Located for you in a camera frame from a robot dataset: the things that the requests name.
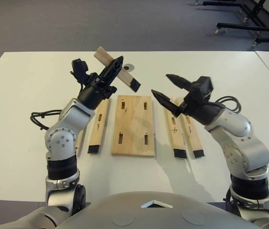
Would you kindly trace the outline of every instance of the gray carpet floor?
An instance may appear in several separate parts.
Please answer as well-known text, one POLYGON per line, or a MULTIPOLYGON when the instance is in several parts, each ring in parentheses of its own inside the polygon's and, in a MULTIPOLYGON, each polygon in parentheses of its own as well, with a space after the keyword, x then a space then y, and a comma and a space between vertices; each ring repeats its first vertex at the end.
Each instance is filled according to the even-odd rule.
MULTIPOLYGON (((0 0, 0 57, 4 52, 95 51, 100 45, 108 51, 253 51, 256 32, 230 29, 214 35, 218 22, 242 22, 238 8, 194 2, 0 0)), ((269 26, 269 16, 261 12, 260 17, 269 26)), ((269 44, 256 50, 269 51, 269 44)), ((43 204, 0 201, 0 224, 43 204)))

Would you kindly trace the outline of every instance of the black metal stand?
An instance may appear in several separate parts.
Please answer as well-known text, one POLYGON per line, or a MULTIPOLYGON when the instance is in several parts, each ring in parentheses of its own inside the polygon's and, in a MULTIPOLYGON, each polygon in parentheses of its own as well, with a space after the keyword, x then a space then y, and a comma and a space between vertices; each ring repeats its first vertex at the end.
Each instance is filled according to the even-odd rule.
MULTIPOLYGON (((214 1, 236 1, 236 0, 214 0, 214 1)), ((195 6, 199 4, 199 0, 196 0, 195 6)))
POLYGON ((247 15, 247 18, 244 18, 244 23, 246 23, 249 19, 255 24, 255 26, 244 25, 244 24, 230 24, 230 23, 221 23, 217 24, 217 30, 215 34, 219 32, 219 29, 225 28, 227 32, 228 28, 231 29, 239 29, 239 30, 252 30, 252 31, 269 31, 269 28, 265 25, 265 23, 258 17, 258 13, 263 8, 263 4, 266 0, 260 0, 255 7, 250 10, 250 8, 246 4, 240 3, 229 3, 229 2, 219 2, 219 1, 204 1, 204 6, 233 6, 240 7, 241 10, 247 15))
POLYGON ((252 47, 255 47, 255 46, 257 46, 258 44, 261 44, 261 43, 269 43, 269 38, 257 37, 254 40, 254 44, 252 45, 252 47))

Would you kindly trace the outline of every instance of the wooden board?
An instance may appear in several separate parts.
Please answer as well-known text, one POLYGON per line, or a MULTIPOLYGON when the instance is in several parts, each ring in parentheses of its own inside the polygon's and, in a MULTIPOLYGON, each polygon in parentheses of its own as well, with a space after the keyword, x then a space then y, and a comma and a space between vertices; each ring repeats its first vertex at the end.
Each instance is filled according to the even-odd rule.
POLYGON ((174 156, 178 158, 187 158, 179 120, 166 108, 164 108, 164 112, 174 156))
MULTIPOLYGON (((103 47, 99 47, 94 54, 94 57, 98 59, 104 66, 108 66, 114 58, 110 56, 103 47)), ((140 83, 134 79, 134 77, 122 68, 117 77, 133 91, 137 92, 140 87, 140 83)))
POLYGON ((102 142, 103 133, 106 126, 107 113, 108 113, 109 99, 103 100, 98 108, 93 125, 90 145, 88 147, 88 153, 97 154, 102 142))
POLYGON ((112 155, 154 156, 150 96, 118 96, 112 155))
MULTIPOLYGON (((183 98, 176 99, 176 104, 180 105, 183 102, 183 98)), ((203 147, 200 141, 200 137, 195 126, 195 120, 190 116, 181 114, 179 116, 181 124, 183 126, 184 134, 186 136, 187 145, 189 150, 192 152, 194 158, 199 158, 204 155, 203 147)))

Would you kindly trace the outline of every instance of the black rubber tip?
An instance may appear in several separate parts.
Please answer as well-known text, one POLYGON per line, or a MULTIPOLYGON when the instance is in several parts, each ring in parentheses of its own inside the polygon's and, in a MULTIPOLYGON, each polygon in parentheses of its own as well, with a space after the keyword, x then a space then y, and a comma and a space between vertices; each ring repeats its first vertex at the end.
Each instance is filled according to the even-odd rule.
POLYGON ((186 151, 184 149, 173 149, 174 157, 187 158, 186 151))
POLYGON ((195 157, 195 158, 199 158, 199 157, 203 157, 203 156, 205 156, 205 155, 204 155, 204 151, 203 151, 203 149, 194 150, 194 151, 193 151, 193 154, 194 154, 194 157, 195 157))
POLYGON ((89 146, 88 147, 88 154, 98 154, 99 152, 99 145, 89 146))
POLYGON ((130 83, 130 88, 134 91, 137 92, 138 89, 140 88, 140 83, 136 80, 136 79, 132 79, 131 83, 130 83))

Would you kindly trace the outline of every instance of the black cable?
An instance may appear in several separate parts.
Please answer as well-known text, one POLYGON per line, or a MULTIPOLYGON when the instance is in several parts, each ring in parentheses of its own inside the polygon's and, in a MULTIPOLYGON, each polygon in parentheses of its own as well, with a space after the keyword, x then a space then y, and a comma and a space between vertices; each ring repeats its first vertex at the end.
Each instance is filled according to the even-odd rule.
POLYGON ((41 117, 45 118, 46 116, 52 116, 52 115, 59 115, 62 112, 62 110, 51 110, 51 111, 45 111, 45 112, 32 112, 30 116, 30 120, 40 127, 41 130, 48 130, 49 128, 45 125, 43 125, 40 121, 38 121, 36 118, 41 117))
POLYGON ((212 105, 221 107, 221 108, 225 108, 226 106, 224 105, 224 103, 228 102, 228 101, 232 101, 232 102, 236 103, 236 107, 234 109, 230 109, 230 110, 237 113, 237 114, 239 114, 241 112, 241 104, 238 101, 238 99, 236 99, 233 96, 224 96, 224 97, 221 97, 221 98, 217 99, 215 101, 215 103, 212 103, 212 102, 209 102, 209 103, 212 104, 212 105))

